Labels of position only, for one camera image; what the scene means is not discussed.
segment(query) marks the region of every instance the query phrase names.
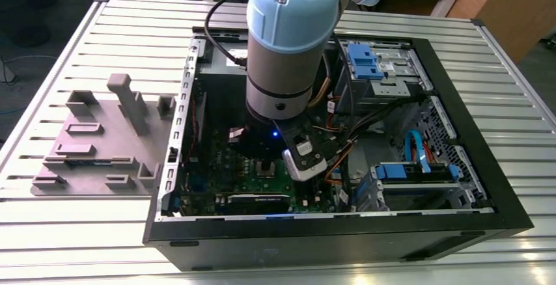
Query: gray parts holder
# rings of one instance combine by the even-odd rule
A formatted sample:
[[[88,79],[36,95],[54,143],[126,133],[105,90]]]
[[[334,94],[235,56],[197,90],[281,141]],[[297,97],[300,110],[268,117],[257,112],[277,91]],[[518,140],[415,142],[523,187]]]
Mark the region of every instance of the gray parts holder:
[[[149,195],[161,173],[175,99],[144,102],[130,92],[130,78],[112,74],[108,89],[117,101],[72,91],[65,119],[44,168],[33,178],[33,195]]]

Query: white label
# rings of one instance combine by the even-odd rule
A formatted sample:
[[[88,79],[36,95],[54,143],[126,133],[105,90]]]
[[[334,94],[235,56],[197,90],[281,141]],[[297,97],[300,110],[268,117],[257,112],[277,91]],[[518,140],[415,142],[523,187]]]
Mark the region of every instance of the white label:
[[[247,50],[245,49],[231,49],[229,54],[233,55],[236,59],[247,58]],[[239,67],[231,59],[225,58],[225,66]]]
[[[339,191],[339,199],[344,204],[347,204],[348,196],[347,196],[347,193],[343,190]]]
[[[296,151],[300,156],[304,156],[312,152],[311,142],[306,141],[296,145]]]
[[[327,104],[328,113],[334,114],[335,109],[336,109],[336,104],[334,102],[328,102]]]
[[[380,69],[392,70],[392,64],[390,64],[388,62],[380,63]]]

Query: computer motherboard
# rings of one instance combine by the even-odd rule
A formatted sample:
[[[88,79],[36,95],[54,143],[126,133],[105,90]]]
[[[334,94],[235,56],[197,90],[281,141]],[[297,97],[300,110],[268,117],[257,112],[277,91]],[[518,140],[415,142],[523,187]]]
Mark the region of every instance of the computer motherboard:
[[[225,132],[213,130],[207,153],[207,165],[184,175],[183,215],[334,211],[330,185],[292,181],[281,159],[247,159],[228,147]]]

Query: gray floor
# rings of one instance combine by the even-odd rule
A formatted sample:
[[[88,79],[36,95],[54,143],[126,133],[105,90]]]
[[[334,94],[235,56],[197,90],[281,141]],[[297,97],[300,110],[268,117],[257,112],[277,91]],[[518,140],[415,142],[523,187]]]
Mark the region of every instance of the gray floor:
[[[24,55],[57,56],[73,34],[90,1],[58,0],[56,6],[42,11],[45,23],[52,31],[52,38],[40,47],[32,49],[18,48],[10,44],[6,37],[0,33],[0,56],[5,59]],[[6,114],[2,114],[2,112],[26,106],[52,64],[53,60],[38,58],[24,59],[7,64],[9,69],[19,78],[19,82],[11,87],[6,87],[5,84],[0,83],[0,140],[7,137],[22,113],[22,111]],[[538,44],[518,67],[549,108],[556,111],[556,81],[551,80],[556,77],[556,52],[547,51]]]

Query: orange wire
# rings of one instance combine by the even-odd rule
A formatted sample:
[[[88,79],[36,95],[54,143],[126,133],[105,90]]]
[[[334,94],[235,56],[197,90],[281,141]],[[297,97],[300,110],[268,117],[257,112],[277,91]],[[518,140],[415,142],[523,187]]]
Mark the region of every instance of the orange wire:
[[[426,153],[427,161],[428,162],[435,162],[432,152],[430,151],[430,148],[427,147],[427,143],[426,142],[423,142],[423,148],[424,148],[424,153]]]
[[[340,128],[335,128],[335,127],[331,126],[331,117],[332,116],[334,116],[334,114],[330,114],[328,115],[328,118],[326,119],[326,129],[338,130],[339,131]]]
[[[326,176],[323,177],[326,183],[331,183],[331,184],[338,184],[340,185],[340,182],[338,180],[331,180],[328,179],[330,174],[332,173],[334,169],[339,166],[340,162],[346,159],[346,156],[348,154],[348,152],[351,151],[351,149],[354,148],[354,145],[351,144],[351,146],[348,147],[347,151],[343,153],[343,155],[339,157],[336,163],[334,164],[334,166],[331,167],[328,173],[326,173]]]

